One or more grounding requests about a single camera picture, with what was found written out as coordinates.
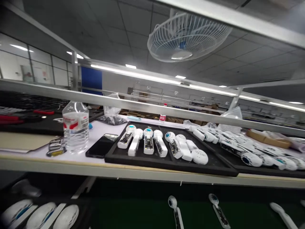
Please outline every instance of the ceiling light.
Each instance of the ceiling light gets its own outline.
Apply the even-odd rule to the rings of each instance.
[[[77,58],[83,59],[81,55],[76,54]]]
[[[179,79],[185,79],[186,77],[184,76],[175,76],[176,78],[179,78]]]
[[[133,69],[137,69],[137,67],[136,67],[136,66],[133,66],[133,65],[126,65],[126,67],[133,68]]]
[[[300,103],[300,102],[290,102],[290,103],[293,103],[293,104],[303,104],[303,103]]]
[[[280,104],[280,103],[274,103],[274,102],[269,102],[269,103],[272,104],[272,105],[279,106],[279,107],[284,107],[284,108],[289,108],[289,109],[299,110],[299,111],[305,112],[305,109],[302,109],[302,108],[288,106],[288,105],[284,105],[284,104]]]
[[[197,85],[193,85],[193,84],[191,84],[190,87],[201,89],[203,91],[213,92],[213,93],[216,93],[216,94],[225,94],[225,95],[236,96],[236,94],[234,94],[234,93],[220,91],[220,90],[216,90],[216,89],[212,89],[212,88],[208,88],[208,87],[197,86]]]
[[[15,47],[15,48],[21,49],[23,51],[27,51],[28,50],[27,48],[24,48],[24,47],[21,47],[21,46],[18,46],[18,45],[12,45],[12,44],[10,44],[10,45]]]
[[[91,64],[91,67],[103,69],[103,70],[110,71],[110,72],[115,72],[115,73],[126,75],[126,76],[141,78],[141,79],[145,79],[145,80],[152,80],[152,81],[156,81],[156,82],[160,82],[160,83],[172,83],[172,84],[181,83],[179,81],[170,80],[170,79],[166,79],[166,78],[160,78],[160,77],[145,75],[145,74],[141,74],[141,73],[131,72],[131,71],[124,71],[124,70],[120,70],[120,69],[99,66],[99,65]]]
[[[256,99],[256,98],[253,98],[253,97],[244,96],[244,95],[240,95],[239,97],[240,97],[240,98],[243,98],[243,99],[249,99],[249,100],[254,100],[254,101],[260,101],[259,99]]]

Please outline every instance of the fan cover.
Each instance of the fan cover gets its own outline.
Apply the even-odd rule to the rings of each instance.
[[[163,62],[192,60],[215,50],[231,31],[231,27],[213,20],[177,13],[156,25],[147,47],[155,59]]]

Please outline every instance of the fan grille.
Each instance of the fan grille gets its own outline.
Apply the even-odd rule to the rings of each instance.
[[[219,47],[231,27],[195,15],[181,13],[156,25],[147,47],[163,62],[179,62],[204,56]]]

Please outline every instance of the foam tray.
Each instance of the foam tray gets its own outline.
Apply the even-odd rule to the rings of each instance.
[[[30,216],[42,205],[49,203],[49,202],[54,202],[57,206],[60,205],[61,203],[66,203],[66,207],[69,205],[78,205],[79,207],[79,214],[76,222],[74,225],[71,227],[71,229],[88,229],[89,228],[89,218],[91,217],[91,212],[90,212],[90,201],[87,199],[62,199],[62,198],[42,198],[42,197],[36,197],[36,198],[31,198],[31,197],[26,197],[26,196],[20,196],[20,195],[14,195],[14,194],[7,194],[3,195],[1,197],[1,207],[0,207],[0,212],[4,212],[8,207],[13,205],[14,203],[21,201],[23,199],[31,199],[33,201],[33,205],[38,205],[38,207],[27,217],[26,220],[24,220],[16,229],[22,229],[25,228],[26,223]]]
[[[159,169],[168,169],[168,170],[177,170],[177,171],[186,171],[186,172],[196,172],[196,173],[205,173],[205,174],[213,174],[213,175],[221,175],[221,176],[231,176],[235,177],[238,175],[238,172],[217,154],[214,151],[207,148],[205,145],[200,144],[200,142],[190,135],[189,131],[185,129],[171,128],[171,127],[163,127],[158,125],[152,125],[141,122],[128,122],[128,125],[135,125],[137,128],[145,129],[150,127],[152,130],[159,129],[163,133],[163,141],[167,147],[168,154],[166,157],[161,158],[158,155],[158,151],[156,145],[154,143],[154,154],[147,155],[144,154],[144,140],[140,140],[139,148],[135,157],[128,156],[128,148],[120,149],[117,147],[117,143],[125,132],[125,128],[121,135],[116,140],[113,147],[105,156],[105,162],[107,163],[116,163],[116,164],[127,164],[127,165],[136,165],[136,166],[144,166],[144,167],[153,167]],[[176,135],[183,134],[187,139],[194,141],[199,149],[202,149],[206,152],[209,157],[209,162],[207,165],[198,165],[194,162],[188,162],[183,159],[176,159],[173,157],[172,152],[170,150],[168,142],[165,140],[164,135],[168,132],[172,131]]]
[[[231,154],[230,152],[221,148],[220,144],[213,144],[210,142],[203,142],[210,150],[222,157],[227,163],[237,169],[240,173],[277,176],[277,177],[294,177],[305,178],[305,170],[289,171],[279,170],[277,166],[261,166],[252,167],[242,162],[242,160]]]

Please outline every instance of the ceiling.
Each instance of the ceiling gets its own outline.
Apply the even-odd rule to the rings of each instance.
[[[303,16],[296,13],[304,6],[303,0],[251,0],[242,8],[244,0],[213,2],[301,33],[305,30]],[[24,10],[92,59],[135,65],[171,76],[182,75],[214,85],[290,79],[305,57],[305,50],[234,28],[210,54],[180,63],[160,62],[149,54],[147,39],[156,24],[169,18],[170,8],[146,0],[26,0]],[[62,55],[69,58],[66,51],[62,49]],[[256,94],[270,90],[275,93],[271,97],[281,96],[270,87],[261,88]]]

